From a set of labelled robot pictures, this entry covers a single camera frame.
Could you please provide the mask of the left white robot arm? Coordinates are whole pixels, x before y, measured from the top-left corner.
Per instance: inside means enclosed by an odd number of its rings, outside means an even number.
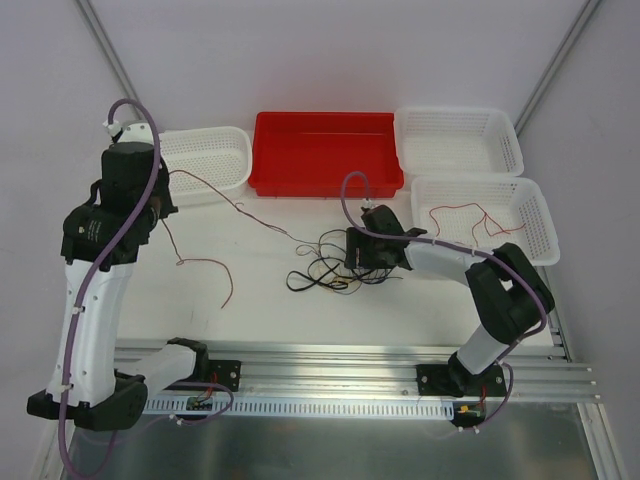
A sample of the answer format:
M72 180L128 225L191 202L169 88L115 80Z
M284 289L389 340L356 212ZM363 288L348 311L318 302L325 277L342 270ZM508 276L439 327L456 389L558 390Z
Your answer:
M210 365L204 343L174 338L132 367L116 369L120 311L139 250L177 209L166 164L149 143L112 144L102 153L101 172L89 199L63 222L67 297L60 349L49 384L28 398L26 411L113 431L131 428L146 401L177 382L203 387Z

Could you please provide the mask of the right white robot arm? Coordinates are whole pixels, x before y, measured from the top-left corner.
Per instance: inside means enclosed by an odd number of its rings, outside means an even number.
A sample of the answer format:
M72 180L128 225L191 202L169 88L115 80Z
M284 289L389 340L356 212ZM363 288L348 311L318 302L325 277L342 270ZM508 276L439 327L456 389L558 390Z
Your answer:
M349 268L426 272L470 291L480 325L447 363L428 369L426 387L437 394L460 398L475 392L496 362L536 326L544 327L555 308L551 291L514 243L478 250L423 229L404 230L386 205L365 208L361 220L346 230Z

